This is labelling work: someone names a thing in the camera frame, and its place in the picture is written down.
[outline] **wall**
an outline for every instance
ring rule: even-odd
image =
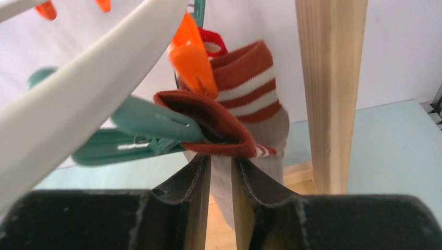
[[[32,9],[0,23],[0,108],[26,91],[33,71],[62,66],[140,2],[113,0],[111,12],[104,14],[92,0],[53,0],[55,21]],[[358,108],[432,100],[442,82],[440,13],[440,0],[369,0]],[[207,0],[205,27],[219,32],[228,49],[264,39],[274,55],[278,93],[291,121],[306,119],[294,0]],[[172,68],[163,56],[135,94],[150,99],[156,91],[174,87]]]

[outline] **orange clothespin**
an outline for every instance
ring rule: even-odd
[[[186,13],[171,42],[169,59],[187,87],[216,99],[219,95],[204,43],[193,17]]]
[[[111,9],[111,0],[95,0],[103,12],[109,12]]]
[[[36,6],[35,10],[48,20],[54,20],[57,17],[57,11],[51,1]]]

